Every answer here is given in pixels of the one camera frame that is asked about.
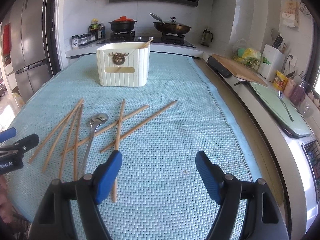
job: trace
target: human hand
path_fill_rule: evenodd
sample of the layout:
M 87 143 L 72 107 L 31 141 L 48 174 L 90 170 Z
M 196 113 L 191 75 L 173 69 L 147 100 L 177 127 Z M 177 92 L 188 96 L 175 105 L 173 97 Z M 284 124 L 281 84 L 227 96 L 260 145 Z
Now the human hand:
M 0 175 L 0 217 L 6 224 L 12 221 L 12 205 L 8 200 L 7 183 L 2 175 Z

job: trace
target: white countertop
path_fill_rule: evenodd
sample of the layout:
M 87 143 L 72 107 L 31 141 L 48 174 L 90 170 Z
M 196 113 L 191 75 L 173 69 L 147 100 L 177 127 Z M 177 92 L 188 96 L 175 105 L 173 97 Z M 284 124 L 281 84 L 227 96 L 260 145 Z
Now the white countertop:
M 318 214 L 313 174 L 301 145 L 317 137 L 312 134 L 300 139 L 289 138 L 246 86 L 242 84 L 234 86 L 239 81 L 238 78 L 231 76 L 223 79 L 251 112 L 274 152 L 289 195 L 292 220 L 291 239 L 300 240 Z M 270 88 L 274 88 L 271 82 L 265 79 L 264 81 Z
M 66 51 L 66 57 L 68 58 L 68 57 L 75 57 L 75 56 L 96 53 L 98 48 L 105 45 L 105 44 L 97 44 L 98 42 L 101 42 L 101 41 L 103 40 L 98 40 L 91 44 L 81 46 L 79 47 L 79 49 L 68 50 Z M 200 44 L 194 44 L 194 45 L 196 46 L 196 48 L 152 42 L 150 46 L 150 51 L 181 54 L 181 55 L 198 57 L 198 58 L 202 58 L 204 53 L 208 55 L 211 55 L 212 53 L 214 53 L 213 49 L 210 47 L 205 47 Z

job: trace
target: gas stove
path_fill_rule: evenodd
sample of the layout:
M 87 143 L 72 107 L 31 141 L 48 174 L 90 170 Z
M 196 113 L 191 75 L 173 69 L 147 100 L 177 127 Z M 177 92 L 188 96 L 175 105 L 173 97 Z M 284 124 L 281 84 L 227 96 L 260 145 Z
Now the gas stove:
M 111 33 L 110 39 L 106 39 L 104 41 L 98 42 L 97 44 L 108 44 L 114 42 L 147 42 L 151 38 L 153 38 L 152 43 L 162 43 L 162 44 L 173 44 L 173 45 L 180 45 L 189 48 L 195 48 L 196 46 L 192 45 L 191 43 L 187 42 L 184 39 L 184 35 L 173 35 L 162 33 L 161 37 L 149 37 L 149 36 L 135 36 L 134 31 L 128 33 Z

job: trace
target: plastic bag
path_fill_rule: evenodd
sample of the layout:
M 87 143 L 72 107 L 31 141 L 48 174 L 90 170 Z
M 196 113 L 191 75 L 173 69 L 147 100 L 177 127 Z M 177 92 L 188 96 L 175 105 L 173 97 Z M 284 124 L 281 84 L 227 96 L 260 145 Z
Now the plastic bag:
M 247 65 L 247 66 L 254 66 L 255 61 L 260 62 L 261 53 L 255 49 L 247 48 L 246 50 L 244 50 L 241 57 L 236 56 L 236 57 L 234 57 L 234 60 L 236 60 L 244 65 Z
M 241 57 L 246 48 L 248 48 L 248 42 L 245 39 L 241 39 L 233 45 L 232 52 Z

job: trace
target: gripper logo text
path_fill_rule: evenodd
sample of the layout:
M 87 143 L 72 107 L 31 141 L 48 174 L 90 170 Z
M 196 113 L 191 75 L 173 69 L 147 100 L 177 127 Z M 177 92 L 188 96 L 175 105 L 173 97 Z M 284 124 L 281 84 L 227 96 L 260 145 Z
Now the gripper logo text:
M 9 167 L 9 166 L 12 166 L 12 162 L 7 162 L 7 163 L 4 163 L 4 164 L 0 164 L 0 169 L 2 168 L 6 168 L 6 167 Z

